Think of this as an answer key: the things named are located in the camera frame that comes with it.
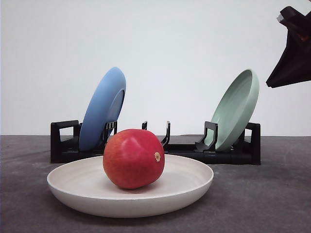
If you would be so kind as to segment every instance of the white bowl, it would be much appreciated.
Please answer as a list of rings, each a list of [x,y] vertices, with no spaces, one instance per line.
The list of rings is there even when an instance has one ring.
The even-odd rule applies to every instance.
[[[165,155],[161,177],[138,189],[121,189],[107,177],[102,156],[64,164],[48,174],[52,193],[72,209],[106,217],[154,216],[186,207],[210,187],[213,170],[199,161]]]

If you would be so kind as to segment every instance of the white backdrop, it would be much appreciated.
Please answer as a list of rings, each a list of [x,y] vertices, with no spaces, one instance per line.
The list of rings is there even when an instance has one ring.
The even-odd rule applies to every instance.
[[[243,70],[260,79],[252,122],[262,135],[311,135],[311,82],[265,82],[286,45],[276,17],[308,0],[2,0],[1,134],[50,134],[83,120],[102,76],[119,67],[127,92],[119,130],[203,133]]]

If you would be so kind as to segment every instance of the dish rack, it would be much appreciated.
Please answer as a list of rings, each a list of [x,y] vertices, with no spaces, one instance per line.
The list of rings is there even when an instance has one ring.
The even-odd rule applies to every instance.
[[[117,121],[105,123],[101,143],[90,151],[79,151],[79,136],[82,123],[78,120],[51,123],[51,163],[69,163],[80,159],[103,155],[109,134],[117,133]],[[73,136],[61,140],[60,129],[73,127]],[[147,121],[141,128],[147,130]],[[245,127],[251,130],[250,141],[245,139],[245,130],[231,146],[229,151],[216,151],[218,124],[205,121],[202,138],[193,144],[170,144],[171,123],[167,121],[166,135],[160,140],[166,154],[192,158],[205,164],[251,164],[260,165],[260,124],[248,123]],[[204,143],[208,130],[213,131],[213,141],[209,146]]]

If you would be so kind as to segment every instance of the gray table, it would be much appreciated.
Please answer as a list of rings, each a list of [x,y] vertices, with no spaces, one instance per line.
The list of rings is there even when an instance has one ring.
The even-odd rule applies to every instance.
[[[135,219],[91,216],[59,202],[46,182],[60,166],[49,163],[49,139],[1,137],[2,233],[311,232],[311,137],[262,137],[261,166],[211,165],[214,182],[197,202]]]

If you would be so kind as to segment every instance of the plate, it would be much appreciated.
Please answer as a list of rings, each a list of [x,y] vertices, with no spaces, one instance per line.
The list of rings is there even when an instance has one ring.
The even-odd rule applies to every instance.
[[[102,78],[84,116],[79,137],[80,151],[91,150],[102,142],[105,123],[119,117],[125,89],[125,76],[117,67],[110,69]]]
[[[217,151],[229,150],[248,124],[259,95],[259,81],[251,69],[243,71],[220,100],[211,122],[218,123]],[[210,145],[213,131],[208,130],[204,141]]]
[[[103,157],[62,165],[48,174],[52,193],[80,212],[105,217],[155,216],[186,207],[201,198],[213,180],[213,170],[199,161],[165,155],[162,175],[138,189],[121,189],[106,176]]]

